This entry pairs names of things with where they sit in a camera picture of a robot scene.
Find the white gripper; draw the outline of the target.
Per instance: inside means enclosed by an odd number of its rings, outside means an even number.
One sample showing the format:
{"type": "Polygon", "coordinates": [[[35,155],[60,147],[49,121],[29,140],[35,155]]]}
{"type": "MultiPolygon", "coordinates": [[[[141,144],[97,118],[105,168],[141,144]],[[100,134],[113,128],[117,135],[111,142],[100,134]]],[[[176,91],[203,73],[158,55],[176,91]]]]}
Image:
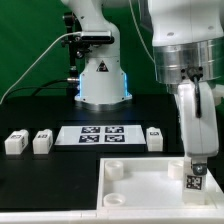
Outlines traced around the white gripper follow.
{"type": "Polygon", "coordinates": [[[218,154],[215,103],[207,82],[186,81],[175,94],[184,152],[196,176],[207,174],[207,159],[218,154]]]}

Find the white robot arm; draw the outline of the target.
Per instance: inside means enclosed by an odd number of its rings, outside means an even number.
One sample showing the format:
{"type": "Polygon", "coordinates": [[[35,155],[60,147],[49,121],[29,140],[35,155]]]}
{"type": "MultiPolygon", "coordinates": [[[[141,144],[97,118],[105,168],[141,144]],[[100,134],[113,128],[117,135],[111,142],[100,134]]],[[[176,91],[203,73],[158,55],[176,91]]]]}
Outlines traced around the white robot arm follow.
{"type": "MultiPolygon", "coordinates": [[[[77,38],[90,46],[75,100],[98,109],[129,98],[120,67],[120,34],[102,8],[131,0],[61,0],[81,25],[77,38]]],[[[152,26],[156,80],[175,95],[185,155],[197,176],[218,153],[215,100],[210,82],[224,66],[221,0],[138,0],[141,20],[152,26]]]]}

